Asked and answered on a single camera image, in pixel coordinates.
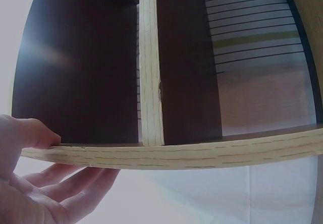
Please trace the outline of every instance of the shelf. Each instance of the shelf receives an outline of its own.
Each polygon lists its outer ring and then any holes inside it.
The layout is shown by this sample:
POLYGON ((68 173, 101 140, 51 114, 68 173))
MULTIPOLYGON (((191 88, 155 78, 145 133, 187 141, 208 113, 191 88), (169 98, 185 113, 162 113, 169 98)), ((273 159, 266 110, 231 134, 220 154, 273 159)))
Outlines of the shelf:
POLYGON ((323 129, 312 126, 245 140, 155 147, 57 146, 49 150, 25 149, 22 155, 52 162, 117 169, 210 169, 323 154, 322 136, 323 129))

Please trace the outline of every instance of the wood grain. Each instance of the wood grain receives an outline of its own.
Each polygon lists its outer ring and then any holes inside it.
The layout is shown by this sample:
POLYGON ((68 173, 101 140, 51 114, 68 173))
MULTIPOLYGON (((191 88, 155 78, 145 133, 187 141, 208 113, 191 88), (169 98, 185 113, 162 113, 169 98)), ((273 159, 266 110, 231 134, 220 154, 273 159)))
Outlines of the wood grain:
POLYGON ((323 154, 323 129, 254 139, 175 146, 25 149, 23 156, 81 166, 143 170, 236 167, 323 154))
POLYGON ((142 141, 145 146, 161 146, 164 133, 156 0, 140 0, 139 48, 142 141))

